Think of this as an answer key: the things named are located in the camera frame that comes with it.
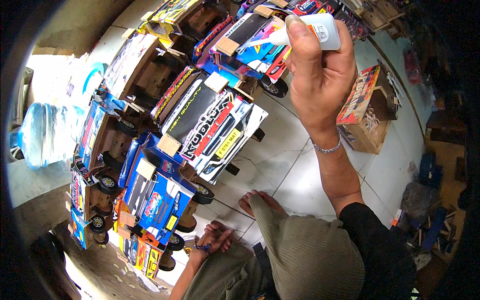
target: rubber tire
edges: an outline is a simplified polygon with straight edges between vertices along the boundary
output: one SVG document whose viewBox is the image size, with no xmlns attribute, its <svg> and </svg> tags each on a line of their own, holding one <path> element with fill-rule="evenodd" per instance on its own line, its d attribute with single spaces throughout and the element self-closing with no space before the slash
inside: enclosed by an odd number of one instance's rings
<svg viewBox="0 0 480 300">
<path fill-rule="evenodd" d="M 97 241 L 95 239 L 95 236 L 93 238 L 95 240 L 95 242 L 99 245 L 107 245 L 108 244 L 108 231 L 105 231 L 105 238 L 103 239 L 103 241 Z"/>
<path fill-rule="evenodd" d="M 171 268 L 168 268 L 168 267 L 165 267 L 161 264 L 158 265 L 158 269 L 159 270 L 162 270 L 162 271 L 165 271 L 165 272 L 170 272 L 172 271 L 173 269 L 175 269 L 175 265 L 177 264 L 177 262 L 175 261 L 175 259 L 173 259 L 173 257 L 170 257 L 172 260 L 173 260 L 173 267 Z"/>
<path fill-rule="evenodd" d="M 123 163 L 113 158 L 110 153 L 108 153 L 108 151 L 102 153 L 102 157 L 105 166 L 110 167 L 116 171 L 121 171 L 121 169 L 123 168 Z"/>
<path fill-rule="evenodd" d="M 103 223 L 102 225 L 100 225 L 99 227 L 93 225 L 93 219 L 95 218 L 100 218 Z M 104 233 L 105 231 L 107 231 L 107 225 L 105 224 L 105 219 L 101 216 L 101 215 L 95 215 L 92 217 L 92 222 L 90 224 L 88 224 L 88 226 L 90 227 L 90 229 L 92 230 L 93 233 Z"/>
<path fill-rule="evenodd" d="M 283 81 L 283 79 L 279 78 L 276 83 L 274 83 L 274 86 L 277 88 L 278 92 L 277 93 L 272 93 L 267 88 L 264 86 L 262 82 L 260 82 L 260 86 L 264 91 L 269 93 L 270 95 L 277 97 L 277 98 L 283 98 L 288 92 L 288 85 Z"/>
<path fill-rule="evenodd" d="M 197 227 L 197 219 L 195 219 L 194 216 L 192 216 L 192 218 L 195 220 L 195 225 L 193 225 L 192 227 L 183 227 L 182 225 L 177 224 L 175 226 L 175 230 L 178 230 L 178 231 L 183 232 L 183 233 L 190 233 L 190 232 L 194 231 L 195 227 Z"/>
<path fill-rule="evenodd" d="M 183 249 L 183 246 L 185 246 L 185 241 L 183 240 L 183 238 L 178 235 L 178 233 L 172 233 L 172 236 L 175 236 L 179 239 L 179 242 L 174 244 L 170 241 L 170 239 L 168 239 L 168 244 L 167 244 L 167 248 L 172 250 L 172 251 L 180 251 Z"/>
<path fill-rule="evenodd" d="M 208 194 L 205 195 L 197 191 L 195 195 L 193 195 L 192 200 L 203 205 L 212 203 L 213 199 L 215 198 L 215 194 L 209 188 L 199 182 L 194 182 L 194 184 L 202 186 L 208 191 Z"/>
<path fill-rule="evenodd" d="M 117 120 L 117 123 L 115 124 L 117 126 L 117 129 L 121 132 L 124 133 L 128 136 L 131 137 L 137 137 L 138 135 L 138 126 L 131 123 L 133 125 L 133 128 L 128 127 L 127 125 L 123 124 L 121 121 Z"/>
<path fill-rule="evenodd" d="M 113 187 L 108 187 L 106 185 L 103 184 L 102 180 L 103 178 L 110 178 L 111 180 L 113 180 L 113 182 L 115 183 Z M 98 189 L 104 193 L 105 195 L 112 195 L 115 193 L 115 191 L 117 190 L 117 188 L 119 187 L 117 182 L 115 181 L 115 179 L 113 179 L 112 177 L 110 176 L 107 176 L 107 175 L 102 175 L 102 176 L 99 176 L 98 178 L 100 181 L 97 183 L 97 187 Z"/>
<path fill-rule="evenodd" d="M 113 204 L 112 202 L 108 202 L 108 206 L 110 207 L 110 212 L 106 212 L 106 211 L 103 211 L 101 210 L 99 207 L 97 206 L 94 206 L 93 209 L 95 210 L 95 212 L 98 214 L 98 215 L 101 215 L 102 217 L 106 217 L 106 216 L 109 216 L 112 214 L 113 212 Z"/>
</svg>

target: black wheel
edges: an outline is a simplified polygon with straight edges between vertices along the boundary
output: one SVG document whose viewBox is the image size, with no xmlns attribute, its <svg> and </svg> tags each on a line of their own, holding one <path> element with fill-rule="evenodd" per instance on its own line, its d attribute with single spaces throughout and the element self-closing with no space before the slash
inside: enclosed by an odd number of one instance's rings
<svg viewBox="0 0 480 300">
<path fill-rule="evenodd" d="M 108 244 L 108 232 L 105 231 L 105 237 L 103 238 L 103 240 L 100 237 L 99 237 L 99 239 L 97 239 L 97 237 L 95 235 L 96 234 L 93 235 L 93 238 L 94 238 L 94 240 L 97 244 L 99 244 L 99 245 L 107 245 Z"/>
<path fill-rule="evenodd" d="M 194 224 L 193 226 L 184 227 L 184 226 L 182 226 L 182 225 L 180 225 L 180 224 L 177 224 L 177 225 L 175 226 L 175 230 L 178 230 L 178 231 L 183 232 L 183 233 L 190 233 L 190 232 L 194 231 L 194 230 L 195 230 L 195 227 L 197 227 L 197 219 L 195 219 L 194 216 L 192 216 L 192 218 L 195 220 L 195 224 Z"/>
<path fill-rule="evenodd" d="M 110 176 L 102 175 L 98 179 L 100 180 L 97 185 L 98 189 L 104 194 L 112 195 L 119 187 L 115 179 Z"/>
<path fill-rule="evenodd" d="M 197 187 L 197 192 L 193 195 L 192 200 L 197 202 L 198 204 L 210 204 L 215 198 L 215 194 L 199 182 L 193 182 L 193 184 Z"/>
<path fill-rule="evenodd" d="M 93 233 L 104 233 L 106 230 L 105 219 L 101 215 L 95 215 L 88 224 Z"/>
<path fill-rule="evenodd" d="M 172 251 L 180 251 L 183 249 L 183 246 L 185 246 L 185 241 L 183 240 L 183 238 L 175 232 L 172 233 L 172 235 L 168 239 L 167 248 Z"/>
<path fill-rule="evenodd" d="M 277 98 L 285 97 L 288 92 L 288 85 L 281 78 L 279 78 L 276 83 L 270 83 L 269 85 L 261 81 L 260 86 L 264 91 Z"/>
<path fill-rule="evenodd" d="M 233 176 L 236 176 L 240 172 L 240 169 L 234 166 L 233 164 L 228 164 L 225 167 L 225 171 L 232 174 Z"/>
<path fill-rule="evenodd" d="M 252 135 L 252 138 L 257 142 L 261 142 L 265 137 L 265 132 L 262 129 L 257 129 Z"/>
<path fill-rule="evenodd" d="M 170 259 L 173 261 L 173 263 L 169 263 L 170 266 L 159 264 L 158 269 L 165 272 L 170 272 L 171 270 L 175 269 L 176 262 L 173 257 L 170 257 Z"/>
<path fill-rule="evenodd" d="M 108 151 L 102 153 L 103 163 L 114 170 L 121 171 L 123 167 L 123 162 L 118 161 L 117 159 L 113 158 Z"/>
<path fill-rule="evenodd" d="M 94 206 L 93 209 L 95 210 L 95 212 L 101 216 L 109 216 L 112 214 L 113 212 L 113 204 L 111 202 L 108 202 L 108 211 L 106 210 L 102 210 L 100 207 L 98 206 Z"/>
<path fill-rule="evenodd" d="M 138 135 L 138 126 L 128 122 L 125 119 L 117 121 L 117 129 L 128 136 L 136 137 Z"/>
</svg>

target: wall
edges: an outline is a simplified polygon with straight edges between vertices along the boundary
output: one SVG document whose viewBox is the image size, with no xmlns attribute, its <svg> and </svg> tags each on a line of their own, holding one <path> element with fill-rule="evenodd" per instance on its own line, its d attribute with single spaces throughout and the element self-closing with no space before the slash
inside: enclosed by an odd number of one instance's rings
<svg viewBox="0 0 480 300">
<path fill-rule="evenodd" d="M 90 52 L 113 21 L 133 0 L 67 0 L 37 39 L 39 48 Z"/>
</svg>

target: glue bottle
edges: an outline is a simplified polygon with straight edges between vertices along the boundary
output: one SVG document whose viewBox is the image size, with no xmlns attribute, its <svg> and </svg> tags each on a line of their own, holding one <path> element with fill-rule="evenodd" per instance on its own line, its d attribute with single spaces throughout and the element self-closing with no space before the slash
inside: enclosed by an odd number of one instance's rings
<svg viewBox="0 0 480 300">
<path fill-rule="evenodd" d="M 329 13 L 307 14 L 301 16 L 300 19 L 315 34 L 320 41 L 322 50 L 338 50 L 340 49 L 340 35 L 335 25 L 333 16 Z M 289 45 L 287 26 L 276 30 L 266 39 L 260 39 L 243 44 L 242 48 L 261 45 L 264 43 L 272 43 L 274 45 Z"/>
</svg>

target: wooden block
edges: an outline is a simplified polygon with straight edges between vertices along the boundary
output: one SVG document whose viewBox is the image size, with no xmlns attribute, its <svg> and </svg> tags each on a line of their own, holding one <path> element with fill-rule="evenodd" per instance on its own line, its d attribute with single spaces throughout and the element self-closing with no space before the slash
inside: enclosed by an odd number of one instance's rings
<svg viewBox="0 0 480 300">
<path fill-rule="evenodd" d="M 180 148 L 181 144 L 179 141 L 171 137 L 168 133 L 165 133 L 162 135 L 162 138 L 160 138 L 160 142 L 156 144 L 156 147 L 163 152 L 165 152 L 167 155 L 173 157 L 175 153 L 178 151 Z"/>
<path fill-rule="evenodd" d="M 219 94 L 228 84 L 228 79 L 217 72 L 213 72 L 207 79 L 205 79 L 204 83 L 206 86 L 214 90 L 215 93 Z"/>
<path fill-rule="evenodd" d="M 263 5 L 259 5 L 259 6 L 255 7 L 253 12 L 257 13 L 257 14 L 261 15 L 262 17 L 265 17 L 265 18 L 270 18 L 270 16 L 273 14 L 273 10 L 271 10 L 268 7 L 263 6 Z"/>
<path fill-rule="evenodd" d="M 275 4 L 279 8 L 285 8 L 288 5 L 288 2 L 284 0 L 270 0 L 271 3 Z"/>
<path fill-rule="evenodd" d="M 72 211 L 72 203 L 69 200 L 65 201 L 65 208 L 68 211 Z"/>
<path fill-rule="evenodd" d="M 215 44 L 215 48 L 222 52 L 222 53 L 225 53 L 227 54 L 228 56 L 232 56 L 233 53 L 235 52 L 235 50 L 237 50 L 237 48 L 240 47 L 239 44 L 235 43 L 234 41 L 232 41 L 231 39 L 229 39 L 228 37 L 222 37 L 216 44 Z"/>
<path fill-rule="evenodd" d="M 119 234 L 119 236 L 126 238 L 127 240 L 129 240 L 132 235 L 132 232 L 130 230 L 120 226 L 117 227 L 117 233 Z"/>
<path fill-rule="evenodd" d="M 127 212 L 124 212 L 124 211 L 121 211 L 120 212 L 120 217 L 119 217 L 119 221 L 120 223 L 123 223 L 123 224 L 127 224 L 128 226 L 135 226 L 135 221 L 137 220 L 137 218 L 132 215 L 132 214 L 129 214 Z"/>
<path fill-rule="evenodd" d="M 121 38 L 123 38 L 123 39 L 129 39 L 130 36 L 132 35 L 132 33 L 134 33 L 134 32 L 135 32 L 135 29 L 129 28 L 129 29 L 125 30 L 125 32 L 123 33 L 123 35 L 121 35 Z"/>
<path fill-rule="evenodd" d="M 155 169 L 156 167 L 151 162 L 146 160 L 145 157 L 142 157 L 136 171 L 147 180 L 150 180 L 152 179 L 153 173 L 155 173 Z"/>
<path fill-rule="evenodd" d="M 148 21 L 148 19 L 150 19 L 150 17 L 152 16 L 152 14 L 154 14 L 155 12 L 146 12 L 141 18 L 140 20 L 142 21 Z"/>
</svg>

